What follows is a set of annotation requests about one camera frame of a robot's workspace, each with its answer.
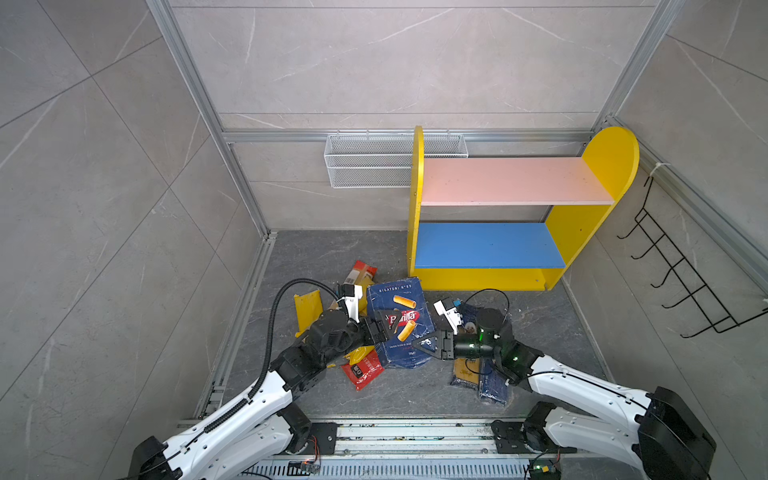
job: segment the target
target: gray marble floor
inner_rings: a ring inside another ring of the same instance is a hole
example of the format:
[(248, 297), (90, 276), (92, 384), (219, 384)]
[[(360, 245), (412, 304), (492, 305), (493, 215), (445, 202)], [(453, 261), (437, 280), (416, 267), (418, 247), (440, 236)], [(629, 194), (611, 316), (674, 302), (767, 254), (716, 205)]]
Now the gray marble floor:
[[(407, 275), (406, 232), (287, 230), (279, 232), (258, 297), (227, 383), (225, 400), (242, 391), (259, 374), (263, 361), (266, 321), (275, 293), (299, 276), (329, 285), (344, 279), (356, 260), (379, 268), (375, 280), (386, 282)], [(314, 290), (292, 287), (283, 297), (275, 322), (273, 358), (294, 340), (296, 314), (292, 297)], [(426, 292), (428, 301), (451, 295), (466, 299), (469, 292)], [(329, 299), (323, 293), (323, 302)], [(604, 378), (603, 371), (561, 285), (551, 292), (509, 292), (510, 319), (515, 335), (562, 362)], [(481, 293), (472, 303), (505, 308), (499, 293)], [(452, 363), (432, 360), (414, 370), (388, 369), (360, 392), (341, 369), (329, 369), (326, 378), (297, 402), (310, 417), (322, 415), (527, 415), (539, 400), (550, 398), (511, 387), (506, 406), (480, 402), (474, 391), (450, 386)], [(606, 458), (572, 458), (568, 477), (641, 478), (627, 465)]]

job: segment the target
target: black cable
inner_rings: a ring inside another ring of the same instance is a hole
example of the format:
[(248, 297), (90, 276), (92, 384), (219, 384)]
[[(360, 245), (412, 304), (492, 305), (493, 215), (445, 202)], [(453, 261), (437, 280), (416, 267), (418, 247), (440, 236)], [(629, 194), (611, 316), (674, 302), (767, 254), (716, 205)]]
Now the black cable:
[(469, 370), (470, 372), (472, 372), (472, 373), (476, 373), (476, 374), (478, 374), (478, 375), (491, 375), (491, 374), (493, 373), (493, 368), (491, 368), (489, 371), (487, 371), (487, 372), (485, 372), (485, 373), (483, 373), (483, 372), (476, 372), (475, 370), (473, 370), (473, 369), (469, 368), (469, 364), (467, 363), (467, 360), (469, 360), (469, 359), (464, 359), (464, 367), (465, 367), (467, 370)]
[(323, 282), (318, 282), (317, 280), (312, 280), (311, 278), (295, 278), (293, 280), (288, 281), (285, 285), (280, 287), (280, 290), (278, 290), (277, 295), (275, 295), (275, 300), (272, 302), (272, 309), (270, 311), (270, 321), (266, 325), (266, 346), (264, 349), (264, 364), (261, 366), (261, 373), (259, 374), (259, 379), (256, 381), (256, 384), (253, 386), (253, 388), (248, 392), (248, 398), (252, 399), (261, 388), (262, 384), (264, 383), (264, 379), (266, 378), (267, 373), (270, 371), (270, 359), (272, 358), (272, 339), (274, 337), (274, 330), (275, 330), (275, 316), (277, 316), (277, 307), (280, 304), (280, 299), (283, 298), (283, 294), (292, 286), (296, 285), (297, 283), (308, 283), (309, 285), (314, 285), (322, 288), (326, 292), (330, 293), (334, 300), (338, 300), (339, 296), (336, 294), (335, 291), (329, 286), (327, 286)]
[(266, 478), (266, 480), (272, 480), (272, 477), (268, 477), (268, 476), (266, 476), (264, 474), (256, 473), (256, 472), (241, 472), (240, 474), (241, 475), (253, 475), (254, 477), (261, 477), (261, 478)]
[(637, 402), (635, 402), (633, 399), (629, 398), (629, 397), (628, 397), (628, 396), (626, 396), (626, 395), (623, 395), (623, 394), (621, 394), (621, 393), (619, 393), (619, 392), (616, 392), (615, 390), (609, 389), (607, 386), (602, 386), (602, 385), (600, 385), (599, 383), (595, 383), (595, 382), (592, 382), (591, 380), (583, 379), (583, 378), (581, 378), (580, 376), (576, 376), (576, 375), (573, 375), (573, 374), (571, 374), (571, 373), (567, 373), (567, 372), (558, 372), (558, 371), (556, 371), (556, 370), (549, 370), (549, 371), (547, 371), (547, 372), (536, 372), (536, 373), (532, 373), (532, 374), (531, 374), (531, 375), (529, 375), (527, 378), (531, 378), (532, 376), (536, 376), (536, 375), (547, 375), (547, 374), (552, 374), (552, 373), (557, 373), (558, 375), (567, 375), (567, 376), (571, 376), (571, 377), (573, 377), (573, 378), (575, 378), (575, 379), (581, 380), (582, 382), (586, 382), (586, 383), (589, 383), (590, 385), (596, 386), (596, 387), (598, 387), (598, 388), (601, 388), (601, 389), (603, 389), (603, 390), (607, 390), (608, 392), (614, 393), (615, 395), (618, 395), (618, 396), (620, 396), (620, 397), (624, 397), (624, 399), (625, 399), (625, 400), (629, 400), (630, 402), (632, 402), (633, 404), (635, 404), (635, 405), (639, 406), (639, 407), (640, 407), (640, 408), (642, 408), (643, 410), (646, 410), (646, 411), (648, 410), (648, 407), (646, 407), (646, 406), (644, 406), (644, 405), (642, 405), (642, 404), (640, 404), (640, 403), (637, 403)]
[[(551, 449), (544, 450), (542, 453), (536, 455), (533, 460), (531, 460), (531, 464), (529, 466), (535, 466), (536, 465), (536, 460), (539, 460), (543, 455), (547, 455), (548, 453), (554, 453), (554, 452), (557, 452), (559, 450), (560, 450), (559, 446), (552, 447)], [(525, 467), (525, 471), (523, 472), (523, 480), (525, 480), (526, 476), (530, 477), (530, 475), (529, 475), (530, 472), (531, 472), (531, 469), (529, 469), (528, 467)]]
[(484, 288), (482, 290), (478, 290), (477, 292), (474, 292), (472, 295), (470, 295), (468, 299), (464, 300), (464, 303), (469, 303), (469, 300), (472, 300), (472, 297), (477, 295), (478, 293), (486, 292), (486, 291), (489, 291), (489, 290), (494, 291), (494, 292), (499, 292), (501, 295), (504, 296), (504, 298), (507, 299), (507, 309), (506, 309), (506, 311), (504, 311), (504, 318), (506, 318), (507, 314), (509, 314), (509, 307), (510, 307), (511, 304), (509, 303), (509, 297), (507, 296), (507, 294), (502, 292), (498, 288)]
[(238, 403), (233, 405), (229, 410), (227, 410), (223, 415), (218, 417), (217, 419), (213, 420), (211, 423), (205, 426), (202, 432), (198, 433), (197, 436), (195, 436), (192, 440), (190, 440), (184, 448), (188, 449), (192, 443), (194, 443), (198, 438), (200, 438), (201, 435), (204, 433), (210, 433), (219, 425), (223, 424), (236, 413), (238, 413), (244, 406), (248, 405), (249, 401), (253, 399), (254, 396), (259, 392), (259, 389), (264, 384), (264, 380), (266, 379), (267, 373), (270, 371), (270, 359), (272, 358), (272, 340), (274, 337), (274, 331), (275, 331), (275, 317), (277, 316), (277, 307), (280, 304), (280, 299), (283, 298), (283, 295), (285, 292), (292, 286), (298, 284), (298, 283), (308, 283), (309, 285), (314, 285), (322, 288), (326, 292), (330, 293), (330, 295), (333, 297), (334, 300), (339, 300), (339, 296), (336, 294), (336, 292), (329, 286), (327, 286), (323, 282), (319, 282), (317, 280), (312, 280), (311, 278), (295, 278), (293, 280), (288, 281), (285, 285), (280, 287), (280, 290), (278, 290), (277, 294), (275, 295), (275, 300), (272, 302), (272, 309), (270, 310), (270, 320), (266, 325), (266, 346), (264, 350), (264, 364), (261, 366), (261, 373), (259, 373), (259, 379), (256, 381), (255, 384), (253, 384), (253, 387), (250, 389), (250, 391), (247, 393), (248, 399), (240, 399)]
[(174, 453), (170, 457), (166, 458), (162, 462), (158, 463), (154, 467), (150, 467), (150, 468), (147, 468), (146, 470), (142, 470), (141, 472), (138, 472), (136, 475), (131, 475), (130, 477), (116, 478), (115, 480), (131, 480), (132, 478), (139, 478), (143, 474), (151, 472), (152, 470), (155, 470), (156, 468), (160, 468), (161, 466), (167, 464), (173, 457), (175, 457), (176, 455), (179, 455), (180, 453), (181, 453), (181, 450), (179, 450), (178, 452)]

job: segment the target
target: black wall hook rack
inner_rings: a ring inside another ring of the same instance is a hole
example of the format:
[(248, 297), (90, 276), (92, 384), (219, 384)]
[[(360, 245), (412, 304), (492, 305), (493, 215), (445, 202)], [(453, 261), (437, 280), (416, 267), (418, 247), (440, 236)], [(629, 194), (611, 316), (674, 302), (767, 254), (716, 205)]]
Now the black wall hook rack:
[[(629, 237), (636, 229), (639, 228), (645, 234), (645, 236), (648, 238), (648, 240), (651, 241), (651, 244), (650, 244), (650, 247), (648, 247), (648, 249), (645, 250), (642, 255), (640, 255), (639, 257), (636, 257), (636, 256), (632, 255), (632, 258), (635, 259), (635, 260), (639, 260), (639, 259), (645, 257), (648, 254), (648, 252), (650, 252), (651, 250), (655, 249), (661, 255), (661, 258), (664, 259), (664, 262), (667, 263), (667, 266), (669, 268), (667, 269), (666, 275), (664, 275), (664, 279), (661, 280), (661, 283), (659, 283), (658, 285), (651, 284), (651, 286), (653, 288), (659, 288), (662, 285), (664, 285), (667, 282), (667, 279), (669, 278), (669, 276), (671, 274), (674, 274), (677, 277), (677, 279), (680, 281), (680, 284), (683, 286), (683, 288), (687, 292), (687, 295), (684, 296), (683, 298), (681, 298), (680, 300), (678, 300), (673, 305), (669, 305), (669, 306), (662, 305), (663, 308), (666, 308), (666, 309), (674, 308), (674, 307), (680, 305), (685, 300), (688, 300), (690, 298), (690, 299), (692, 299), (694, 301), (694, 303), (696, 303), (696, 306), (698, 307), (699, 311), (701, 311), (701, 314), (704, 315), (704, 318), (707, 319), (707, 323), (709, 323), (709, 326), (706, 326), (703, 329), (701, 329), (698, 332), (695, 332), (695, 333), (693, 333), (691, 335), (682, 335), (682, 334), (680, 334), (680, 336), (682, 336), (685, 339), (689, 339), (691, 337), (699, 335), (700, 333), (704, 333), (704, 332), (706, 332), (709, 329), (712, 329), (712, 330), (714, 330), (717, 333), (724, 333), (724, 332), (727, 332), (730, 329), (736, 328), (738, 326), (742, 326), (744, 323), (747, 323), (747, 322), (749, 322), (751, 320), (754, 320), (754, 319), (756, 319), (756, 318), (758, 318), (760, 316), (768, 315), (768, 307), (766, 307), (766, 308), (763, 309), (762, 312), (758, 313), (755, 316), (751, 316), (750, 318), (748, 318), (746, 320), (738, 321), (738, 320), (736, 320), (733, 317), (731, 312), (725, 307), (725, 305), (723, 305), (723, 302), (720, 301), (720, 298), (718, 298), (718, 296), (715, 294), (715, 292), (712, 291), (712, 289), (710, 288), (709, 284), (707, 284), (707, 281), (704, 280), (704, 278), (702, 278), (702, 276), (699, 274), (698, 270), (696, 270), (696, 267), (688, 260), (688, 258), (685, 255), (683, 255), (683, 252), (680, 251), (680, 249), (677, 247), (675, 242), (670, 238), (669, 235), (667, 235), (667, 232), (664, 231), (663, 228), (661, 228), (661, 225), (659, 225), (659, 223), (650, 215), (650, 212), (648, 212), (648, 210), (646, 209), (645, 204), (648, 202), (648, 194), (650, 194), (650, 188), (654, 185), (654, 178), (653, 177), (648, 177), (648, 179), (645, 180), (645, 184), (643, 184), (643, 186), (645, 187), (646, 185), (648, 186), (648, 189), (645, 192), (645, 199), (643, 200), (643, 206), (640, 208), (640, 211), (637, 212), (637, 215), (634, 216), (634, 223), (635, 223), (634, 227), (632, 227), (632, 230), (630, 230), (629, 233), (627, 233), (623, 237), (621, 237), (621, 236), (617, 236), (617, 237), (619, 239), (623, 240), (623, 239)], [(643, 222), (644, 220), (649, 220), (649, 221), (653, 222), (654, 225), (656, 225), (656, 228), (659, 229), (659, 231), (661, 232), (661, 236), (658, 237), (656, 240), (654, 240), (653, 237), (651, 237), (648, 234), (648, 232), (645, 230), (645, 228), (643, 228), (643, 226), (641, 225), (641, 222)], [(680, 254), (680, 260), (678, 260), (675, 263), (671, 263), (669, 261), (669, 259), (667, 258), (667, 256), (664, 255), (664, 252), (662, 252), (661, 249), (659, 248), (659, 242), (661, 242), (662, 239), (664, 239), (664, 238), (666, 238), (669, 241), (669, 243), (672, 245), (672, 247), (677, 251), (677, 253)], [(695, 290), (692, 290), (683, 281), (683, 278), (680, 276), (680, 274), (677, 272), (677, 270), (675, 270), (679, 266), (683, 266), (684, 263), (696, 274), (696, 277), (698, 277), (698, 279), (701, 280), (702, 285), (699, 286), (698, 288), (696, 288)], [(707, 315), (707, 312), (704, 311), (704, 308), (701, 306), (701, 303), (699, 302), (699, 300), (697, 300), (696, 297), (694, 296), (694, 295), (696, 295), (699, 292), (703, 292), (705, 294), (708, 293), (709, 295), (711, 295), (717, 301), (717, 303), (720, 304), (720, 307), (723, 308), (723, 311), (726, 314), (725, 317), (722, 318), (722, 319), (717, 320), (716, 322), (713, 322), (712, 319), (709, 317), (709, 315)]]

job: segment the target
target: spaghetti package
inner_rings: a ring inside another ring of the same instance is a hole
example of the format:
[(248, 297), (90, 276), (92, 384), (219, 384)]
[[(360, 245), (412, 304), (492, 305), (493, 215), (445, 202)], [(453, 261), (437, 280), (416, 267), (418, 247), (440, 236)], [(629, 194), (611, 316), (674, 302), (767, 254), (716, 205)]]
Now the spaghetti package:
[[(386, 368), (414, 369), (432, 358), (429, 354), (411, 346), (413, 339), (435, 330), (435, 324), (429, 316), (427, 302), (424, 299), (422, 284), (418, 278), (405, 278), (369, 286), (368, 307), (373, 311), (402, 311), (396, 336), (376, 346), (382, 365)], [(429, 342), (425, 341), (424, 346), (434, 349), (434, 345), (430, 345)]]

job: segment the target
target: white wire basket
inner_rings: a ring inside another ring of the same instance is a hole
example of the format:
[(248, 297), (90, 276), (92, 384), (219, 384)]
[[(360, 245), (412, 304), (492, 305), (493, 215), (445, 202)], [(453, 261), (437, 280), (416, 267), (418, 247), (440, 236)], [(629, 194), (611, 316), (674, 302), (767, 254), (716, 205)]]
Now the white wire basket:
[[(413, 134), (335, 134), (324, 157), (333, 188), (410, 187)], [(460, 134), (424, 134), (424, 157), (467, 158)]]

